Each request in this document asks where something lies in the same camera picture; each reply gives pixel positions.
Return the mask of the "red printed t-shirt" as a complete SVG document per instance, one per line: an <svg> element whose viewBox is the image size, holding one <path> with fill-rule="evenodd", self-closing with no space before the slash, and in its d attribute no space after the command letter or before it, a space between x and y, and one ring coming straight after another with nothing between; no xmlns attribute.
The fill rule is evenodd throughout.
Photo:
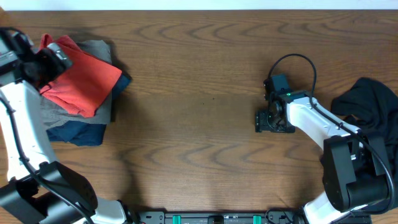
<svg viewBox="0 0 398 224"><path fill-rule="evenodd" d="M122 71L81 50L67 35L57 40L44 34L40 49L55 42L73 62L71 68L49 85L41 88L40 94L70 114L85 118L95 115L95 110L111 93Z"/></svg>

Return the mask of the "black garment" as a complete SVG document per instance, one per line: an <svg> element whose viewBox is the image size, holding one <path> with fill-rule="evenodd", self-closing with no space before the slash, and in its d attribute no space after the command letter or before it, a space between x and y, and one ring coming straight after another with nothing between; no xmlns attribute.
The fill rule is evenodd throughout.
<svg viewBox="0 0 398 224"><path fill-rule="evenodd" d="M349 124L381 134L397 184L397 95L377 80L360 78L350 90L333 99L331 112L343 116Z"/></svg>

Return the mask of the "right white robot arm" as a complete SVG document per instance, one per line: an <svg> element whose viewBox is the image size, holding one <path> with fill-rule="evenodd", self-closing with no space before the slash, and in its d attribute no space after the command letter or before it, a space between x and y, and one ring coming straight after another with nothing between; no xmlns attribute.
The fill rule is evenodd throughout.
<svg viewBox="0 0 398 224"><path fill-rule="evenodd" d="M391 209L396 196L382 137L333 115L311 93L293 91L285 75L264 80L268 106L255 115L258 133L294 133L301 129L322 150L324 191L288 216L285 223L370 223L365 208L385 203Z"/></svg>

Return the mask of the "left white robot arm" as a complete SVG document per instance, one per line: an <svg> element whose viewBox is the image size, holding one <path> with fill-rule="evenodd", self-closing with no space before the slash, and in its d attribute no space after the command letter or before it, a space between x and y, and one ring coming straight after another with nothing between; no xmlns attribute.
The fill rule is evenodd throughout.
<svg viewBox="0 0 398 224"><path fill-rule="evenodd" d="M8 156L1 206L22 223L135 223L127 206L98 197L50 145L39 90L71 65L57 44L35 52L22 31L1 28L1 129Z"/></svg>

